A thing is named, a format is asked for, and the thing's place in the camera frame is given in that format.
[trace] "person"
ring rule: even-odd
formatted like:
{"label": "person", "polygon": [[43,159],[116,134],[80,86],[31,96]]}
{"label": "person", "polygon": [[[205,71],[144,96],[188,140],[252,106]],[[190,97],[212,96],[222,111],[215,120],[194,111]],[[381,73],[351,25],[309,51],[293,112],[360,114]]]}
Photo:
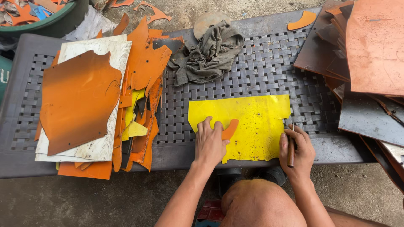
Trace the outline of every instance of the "person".
{"label": "person", "polygon": [[[215,166],[226,154],[229,140],[221,140],[223,125],[212,117],[198,124],[195,160],[184,181],[167,203],[155,227],[190,227],[203,188]],[[287,166],[288,139],[295,139],[294,168]],[[285,129],[279,141],[280,165],[289,178],[295,200],[279,186],[282,180],[276,168],[266,171],[266,179],[238,180],[223,195],[221,207],[225,218],[221,227],[370,227],[380,223],[326,208],[321,203],[310,179],[311,166],[316,155],[309,135],[295,126]]]}

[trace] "hand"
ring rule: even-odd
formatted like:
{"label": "hand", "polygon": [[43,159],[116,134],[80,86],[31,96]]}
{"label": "hand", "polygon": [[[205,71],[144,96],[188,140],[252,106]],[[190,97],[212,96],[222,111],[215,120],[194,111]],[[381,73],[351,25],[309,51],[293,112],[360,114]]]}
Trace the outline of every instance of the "hand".
{"label": "hand", "polygon": [[297,149],[295,150],[294,168],[288,167],[288,145],[289,140],[285,133],[282,133],[279,140],[280,147],[280,165],[288,175],[290,183],[293,185],[296,182],[310,180],[311,166],[313,166],[314,157],[316,152],[309,135],[301,128],[295,126],[295,131],[285,129],[285,133],[295,139]]}
{"label": "hand", "polygon": [[212,117],[207,117],[198,124],[195,146],[195,163],[206,164],[212,170],[223,159],[226,154],[226,145],[230,140],[222,140],[223,125],[215,122],[212,129],[210,121]]}

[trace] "round metal disc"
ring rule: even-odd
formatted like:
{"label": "round metal disc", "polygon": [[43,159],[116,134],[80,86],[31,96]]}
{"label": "round metal disc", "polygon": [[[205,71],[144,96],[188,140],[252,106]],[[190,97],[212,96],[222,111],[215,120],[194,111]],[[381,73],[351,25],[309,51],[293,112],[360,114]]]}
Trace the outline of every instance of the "round metal disc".
{"label": "round metal disc", "polygon": [[198,40],[208,30],[208,28],[216,25],[220,21],[225,20],[230,24],[230,18],[221,12],[208,12],[203,14],[196,20],[194,25],[194,36]]}

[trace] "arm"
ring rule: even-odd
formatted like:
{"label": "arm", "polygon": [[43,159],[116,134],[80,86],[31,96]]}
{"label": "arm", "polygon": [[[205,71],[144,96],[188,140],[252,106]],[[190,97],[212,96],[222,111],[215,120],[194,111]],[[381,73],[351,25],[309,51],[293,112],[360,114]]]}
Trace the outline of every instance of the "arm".
{"label": "arm", "polygon": [[280,164],[289,177],[297,207],[302,212],[308,227],[334,227],[335,225],[321,203],[310,179],[311,166],[316,152],[311,145],[309,135],[297,126],[295,126],[295,131],[285,129],[285,133],[294,138],[297,144],[295,167],[289,168],[287,166],[289,142],[286,135],[282,133],[279,141]]}
{"label": "arm", "polygon": [[155,227],[190,227],[194,220],[196,206],[215,166],[226,154],[229,140],[222,141],[223,125],[215,123],[212,130],[207,117],[198,124],[196,133],[195,160],[173,197],[167,203]]}

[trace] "gray cloth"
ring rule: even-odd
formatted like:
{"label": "gray cloth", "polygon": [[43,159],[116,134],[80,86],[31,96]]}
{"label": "gray cloth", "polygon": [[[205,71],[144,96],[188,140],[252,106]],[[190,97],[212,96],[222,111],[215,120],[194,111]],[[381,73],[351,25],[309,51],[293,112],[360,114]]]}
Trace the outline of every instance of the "gray cloth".
{"label": "gray cloth", "polygon": [[184,47],[171,56],[168,66],[177,71],[175,86],[190,81],[204,84],[231,69],[236,55],[244,46],[243,37],[224,20],[208,28],[197,46]]}

